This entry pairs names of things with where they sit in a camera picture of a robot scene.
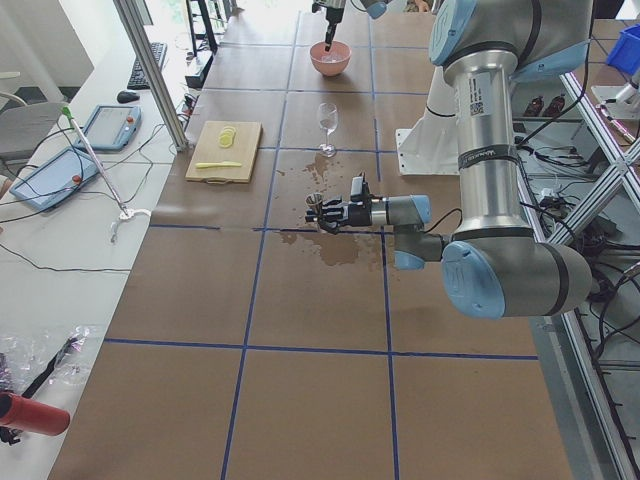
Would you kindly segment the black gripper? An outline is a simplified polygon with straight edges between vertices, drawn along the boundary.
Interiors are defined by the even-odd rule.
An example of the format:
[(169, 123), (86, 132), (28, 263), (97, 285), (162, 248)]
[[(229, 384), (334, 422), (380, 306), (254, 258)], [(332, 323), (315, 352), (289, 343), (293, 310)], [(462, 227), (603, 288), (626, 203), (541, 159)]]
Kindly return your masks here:
[(341, 23), (346, 7), (346, 0), (323, 0), (326, 14), (325, 18), (329, 22), (325, 32), (324, 51), (329, 52), (334, 41), (337, 25)]
[(316, 224), (321, 230), (330, 234), (338, 234), (343, 227), (372, 226), (371, 202), (345, 202), (341, 197), (323, 200), (323, 214), (307, 212), (305, 221)]

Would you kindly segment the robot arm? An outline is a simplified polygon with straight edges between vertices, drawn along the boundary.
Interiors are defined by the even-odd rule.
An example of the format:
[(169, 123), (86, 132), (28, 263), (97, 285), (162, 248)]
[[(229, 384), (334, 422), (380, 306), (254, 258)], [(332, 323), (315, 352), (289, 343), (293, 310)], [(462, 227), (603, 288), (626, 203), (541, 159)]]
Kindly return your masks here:
[[(372, 19), (377, 19), (386, 12), (388, 1), (361, 0), (360, 4), (362, 5), (362, 10)], [(336, 29), (343, 20), (345, 8), (346, 0), (318, 0), (312, 4), (313, 13), (321, 9), (325, 10), (327, 29), (325, 33), (324, 50), (326, 52), (331, 50)]]
[(509, 87), (584, 62), (592, 13), (589, 1), (447, 1), (438, 11), (429, 54), (453, 90), (462, 207), (453, 234), (426, 232), (426, 196), (376, 196), (363, 176), (348, 200), (308, 196), (306, 220), (334, 234), (391, 226), (396, 266), (439, 262), (449, 300), (468, 316), (553, 316), (578, 306), (591, 287), (587, 262), (536, 241), (521, 215)]

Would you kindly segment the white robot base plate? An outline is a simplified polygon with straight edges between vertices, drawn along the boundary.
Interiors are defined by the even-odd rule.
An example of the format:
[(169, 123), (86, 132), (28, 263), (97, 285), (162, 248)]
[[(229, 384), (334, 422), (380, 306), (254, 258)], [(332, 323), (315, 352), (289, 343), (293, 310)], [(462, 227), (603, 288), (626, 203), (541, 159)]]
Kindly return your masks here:
[(435, 69), (421, 118), (395, 133), (401, 175), (457, 175), (458, 143), (454, 89)]

